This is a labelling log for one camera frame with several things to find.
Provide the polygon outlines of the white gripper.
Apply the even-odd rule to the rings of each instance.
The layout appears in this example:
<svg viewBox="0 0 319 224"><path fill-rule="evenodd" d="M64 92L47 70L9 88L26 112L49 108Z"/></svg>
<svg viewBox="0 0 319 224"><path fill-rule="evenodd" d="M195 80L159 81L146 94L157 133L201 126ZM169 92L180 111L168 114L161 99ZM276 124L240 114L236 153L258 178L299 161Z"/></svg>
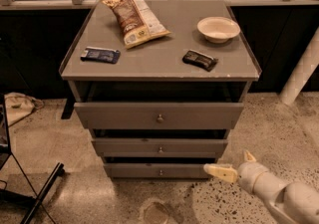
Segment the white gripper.
<svg viewBox="0 0 319 224"><path fill-rule="evenodd" d="M238 178L240 187L258 198L275 198L288 185L267 167L256 162L249 150L244 150L243 155L245 162L238 167L238 173L231 164L205 164L203 170L229 183L236 182Z"/></svg>

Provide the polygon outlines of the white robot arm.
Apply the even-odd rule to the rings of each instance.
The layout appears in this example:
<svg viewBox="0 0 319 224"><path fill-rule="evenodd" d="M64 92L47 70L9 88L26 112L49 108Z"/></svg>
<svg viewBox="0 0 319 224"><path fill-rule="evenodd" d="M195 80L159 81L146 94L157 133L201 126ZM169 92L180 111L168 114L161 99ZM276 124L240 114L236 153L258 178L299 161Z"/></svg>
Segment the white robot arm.
<svg viewBox="0 0 319 224"><path fill-rule="evenodd" d="M207 163L203 170L238 185L259 198L279 224L319 224L319 192L302 182L288 183L245 150L237 169L231 164Z"/></svg>

